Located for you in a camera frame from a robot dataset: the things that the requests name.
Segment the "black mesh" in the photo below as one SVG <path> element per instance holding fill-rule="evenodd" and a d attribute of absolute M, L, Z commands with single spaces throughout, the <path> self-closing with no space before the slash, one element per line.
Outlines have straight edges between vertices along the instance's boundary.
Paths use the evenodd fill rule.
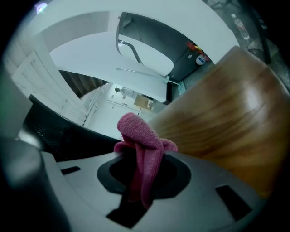
<path fill-rule="evenodd" d="M 43 141 L 56 161 L 82 159 L 113 152 L 119 140 L 88 130 L 60 116 L 30 95 L 33 103 L 26 125 Z"/>

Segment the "pink cloth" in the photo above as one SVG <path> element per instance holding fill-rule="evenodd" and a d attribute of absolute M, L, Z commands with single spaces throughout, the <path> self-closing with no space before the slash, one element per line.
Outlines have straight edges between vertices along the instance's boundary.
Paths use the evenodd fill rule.
<path fill-rule="evenodd" d="M 115 145 L 115 152 L 124 148 L 136 149 L 136 169 L 129 186 L 129 201 L 142 200 L 146 209 L 152 204 L 150 191 L 158 173 L 165 150 L 177 151 L 177 146 L 167 139 L 161 139 L 139 116 L 125 114 L 117 124 L 124 142 Z"/>

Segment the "wooden surface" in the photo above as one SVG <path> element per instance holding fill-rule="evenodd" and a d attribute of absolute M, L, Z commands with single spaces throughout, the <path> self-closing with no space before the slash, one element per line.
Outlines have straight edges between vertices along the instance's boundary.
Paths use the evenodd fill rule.
<path fill-rule="evenodd" d="M 179 152 L 215 162 L 267 197 L 288 151 L 289 119 L 285 87 L 234 47 L 149 124 Z"/>

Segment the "black rectangular slot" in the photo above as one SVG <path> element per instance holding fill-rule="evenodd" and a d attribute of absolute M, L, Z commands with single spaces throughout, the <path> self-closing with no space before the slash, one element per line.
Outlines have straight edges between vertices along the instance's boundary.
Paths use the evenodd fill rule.
<path fill-rule="evenodd" d="M 74 166 L 74 167 L 70 167 L 70 168 L 67 168 L 67 169 L 61 169 L 61 172 L 62 172 L 62 174 L 66 175 L 66 174 L 70 174 L 70 173 L 76 172 L 78 170 L 81 170 L 81 169 L 79 167 L 77 167 L 77 166 Z"/>
<path fill-rule="evenodd" d="M 216 188 L 216 192 L 225 203 L 236 221 L 246 216 L 252 209 L 247 203 L 228 185 Z"/>

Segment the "white cabinet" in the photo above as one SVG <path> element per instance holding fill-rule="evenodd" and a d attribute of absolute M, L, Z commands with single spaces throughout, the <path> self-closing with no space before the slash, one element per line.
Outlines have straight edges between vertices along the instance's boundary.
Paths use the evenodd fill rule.
<path fill-rule="evenodd" d="M 3 63 L 26 97 L 32 94 L 53 111 L 83 125 L 88 109 L 53 64 L 41 36 L 34 38 L 33 45 L 23 45 L 14 36 Z"/>

